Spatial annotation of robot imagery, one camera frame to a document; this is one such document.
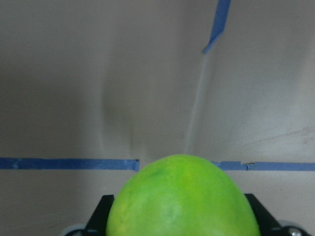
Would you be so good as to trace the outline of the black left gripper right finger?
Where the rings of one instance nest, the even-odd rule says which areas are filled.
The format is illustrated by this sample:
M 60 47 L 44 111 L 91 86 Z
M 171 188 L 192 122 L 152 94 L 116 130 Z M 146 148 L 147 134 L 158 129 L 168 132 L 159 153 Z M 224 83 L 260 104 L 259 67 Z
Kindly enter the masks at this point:
M 245 194 L 262 236 L 282 236 L 282 227 L 254 194 Z

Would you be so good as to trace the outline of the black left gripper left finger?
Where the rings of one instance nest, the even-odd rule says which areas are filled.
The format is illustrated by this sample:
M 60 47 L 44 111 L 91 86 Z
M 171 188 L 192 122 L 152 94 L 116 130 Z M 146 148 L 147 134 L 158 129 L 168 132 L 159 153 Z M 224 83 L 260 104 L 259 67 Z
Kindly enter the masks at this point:
M 86 236 L 105 236 L 106 225 L 114 201 L 114 195 L 104 195 L 85 226 Z

